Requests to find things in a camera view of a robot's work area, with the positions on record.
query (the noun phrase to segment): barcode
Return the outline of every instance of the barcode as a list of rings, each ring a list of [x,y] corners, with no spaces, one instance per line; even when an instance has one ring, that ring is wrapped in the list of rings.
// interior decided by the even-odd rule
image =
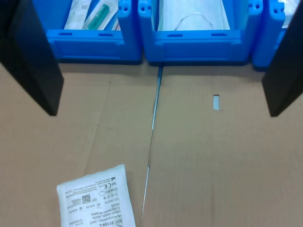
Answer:
[[[90,195],[83,195],[82,196],[82,203],[89,203],[90,202]]]

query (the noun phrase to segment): white sterile package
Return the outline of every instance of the white sterile package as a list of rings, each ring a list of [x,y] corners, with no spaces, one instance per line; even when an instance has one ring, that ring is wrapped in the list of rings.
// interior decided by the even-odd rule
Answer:
[[[160,0],[158,31],[229,30],[222,0]]]
[[[72,0],[71,10],[64,29],[81,30],[89,11],[91,0]]]
[[[57,186],[61,227],[135,227],[124,165]]]

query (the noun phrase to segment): blue plastic bin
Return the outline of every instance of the blue plastic bin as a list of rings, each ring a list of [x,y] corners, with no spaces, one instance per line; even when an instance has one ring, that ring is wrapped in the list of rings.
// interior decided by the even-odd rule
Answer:
[[[50,46],[59,61],[141,63],[142,39],[137,13],[138,0],[119,1],[117,14],[121,31],[111,31],[111,28],[104,31],[64,30],[72,0],[33,2]],[[99,0],[92,0],[87,17],[98,2]]]
[[[282,28],[285,21],[284,3],[264,0],[263,5],[262,20],[252,50],[252,63],[259,71],[268,68],[286,32],[286,28]]]
[[[230,30],[157,31],[159,0],[139,0],[146,59],[164,63],[245,63],[262,16],[262,0],[223,0]]]

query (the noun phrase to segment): plastic wrapped item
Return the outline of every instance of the plastic wrapped item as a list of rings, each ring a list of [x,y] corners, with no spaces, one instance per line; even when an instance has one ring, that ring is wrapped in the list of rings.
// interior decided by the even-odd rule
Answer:
[[[278,0],[279,2],[284,3],[284,13],[285,13],[285,22],[282,28],[288,28],[293,15],[299,5],[300,0]]]
[[[71,10],[64,29],[81,30],[83,28],[91,0],[72,0]]]
[[[124,165],[60,184],[57,192],[61,227],[136,226]]]
[[[121,31],[121,28],[120,28],[120,25],[119,25],[119,21],[118,21],[118,18],[116,16],[115,18],[115,23],[114,23],[114,26],[112,28],[112,31]]]
[[[104,30],[118,11],[118,0],[100,0],[84,23],[83,30]]]
[[[222,0],[160,0],[159,31],[229,30]]]

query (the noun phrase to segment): cardboard surface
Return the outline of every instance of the cardboard surface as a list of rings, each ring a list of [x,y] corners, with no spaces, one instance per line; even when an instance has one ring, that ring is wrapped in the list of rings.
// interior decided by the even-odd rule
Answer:
[[[262,76],[164,67],[141,227],[303,225],[303,96],[271,118]]]
[[[140,225],[157,67],[61,65],[49,117],[0,65],[0,226],[59,227],[56,186],[125,164]]]

